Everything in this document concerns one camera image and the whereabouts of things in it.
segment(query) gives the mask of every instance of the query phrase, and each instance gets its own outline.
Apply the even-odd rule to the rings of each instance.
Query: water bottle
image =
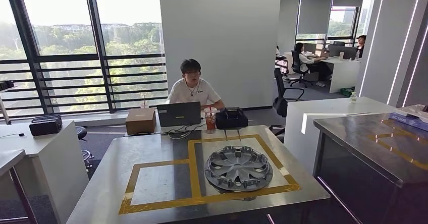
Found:
[[[355,104],[357,102],[357,94],[355,92],[351,93],[351,104]]]

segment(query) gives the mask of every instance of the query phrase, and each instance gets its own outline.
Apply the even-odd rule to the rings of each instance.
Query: black pants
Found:
[[[306,64],[311,72],[318,72],[318,81],[327,81],[333,73],[325,62]]]

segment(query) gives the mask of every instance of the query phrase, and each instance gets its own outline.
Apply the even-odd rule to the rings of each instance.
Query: black case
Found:
[[[63,121],[58,114],[36,117],[31,121],[30,131],[33,136],[41,136],[60,132]]]
[[[248,127],[248,118],[239,107],[223,108],[216,113],[217,129],[233,129]]]
[[[5,90],[8,88],[6,81],[0,81],[0,90]]]
[[[0,81],[0,90],[9,89],[9,88],[12,88],[13,86],[14,86],[14,83],[12,80]]]

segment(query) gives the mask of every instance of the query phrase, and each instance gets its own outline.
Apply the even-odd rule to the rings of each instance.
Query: necklace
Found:
[[[187,85],[186,80],[184,80],[184,82],[186,83],[187,89],[190,91],[190,96],[193,96],[193,92],[195,92],[196,86],[193,88],[193,90],[190,90],[189,86]],[[196,89],[196,92],[198,92],[197,90],[199,89],[199,85],[200,85],[199,82],[200,82],[200,79],[199,79],[198,84],[197,84],[198,88]]]

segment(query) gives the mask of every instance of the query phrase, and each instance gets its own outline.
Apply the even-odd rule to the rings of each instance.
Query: sneaker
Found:
[[[287,83],[290,83],[290,79],[286,75],[282,76],[282,80]]]
[[[315,85],[318,87],[325,87],[326,86],[326,84],[324,82],[321,82],[321,81],[318,81]]]

